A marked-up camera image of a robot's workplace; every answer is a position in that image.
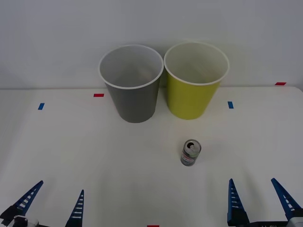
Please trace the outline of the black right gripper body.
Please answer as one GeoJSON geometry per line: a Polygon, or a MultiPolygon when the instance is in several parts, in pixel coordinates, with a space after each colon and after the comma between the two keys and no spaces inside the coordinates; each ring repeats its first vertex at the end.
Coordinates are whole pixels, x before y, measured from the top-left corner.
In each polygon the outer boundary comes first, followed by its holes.
{"type": "Polygon", "coordinates": [[[247,224],[228,222],[229,227],[286,227],[287,224],[287,221],[257,221],[247,224]]]}

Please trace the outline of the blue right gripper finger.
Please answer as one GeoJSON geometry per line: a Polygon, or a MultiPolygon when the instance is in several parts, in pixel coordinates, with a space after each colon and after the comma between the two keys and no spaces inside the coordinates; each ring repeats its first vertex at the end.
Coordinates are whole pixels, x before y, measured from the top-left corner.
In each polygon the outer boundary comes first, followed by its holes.
{"type": "Polygon", "coordinates": [[[279,197],[287,220],[290,221],[292,218],[302,218],[302,207],[292,198],[288,191],[275,178],[272,178],[271,182],[279,197]]]}
{"type": "Polygon", "coordinates": [[[228,225],[247,225],[249,224],[248,215],[242,205],[239,194],[236,190],[233,179],[229,180],[228,188],[228,225]]]}

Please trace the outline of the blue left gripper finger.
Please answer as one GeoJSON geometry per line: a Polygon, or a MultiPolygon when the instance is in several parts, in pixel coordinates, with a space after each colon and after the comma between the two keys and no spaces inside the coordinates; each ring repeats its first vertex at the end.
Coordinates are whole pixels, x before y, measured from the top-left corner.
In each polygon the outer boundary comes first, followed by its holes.
{"type": "Polygon", "coordinates": [[[74,206],[73,211],[65,227],[82,227],[83,211],[84,211],[84,190],[81,190],[76,205],[74,206]]]}
{"type": "Polygon", "coordinates": [[[43,181],[39,181],[29,191],[27,191],[21,198],[17,200],[13,205],[8,207],[1,215],[3,220],[2,224],[8,225],[15,216],[25,216],[35,196],[43,185],[43,181]]]}

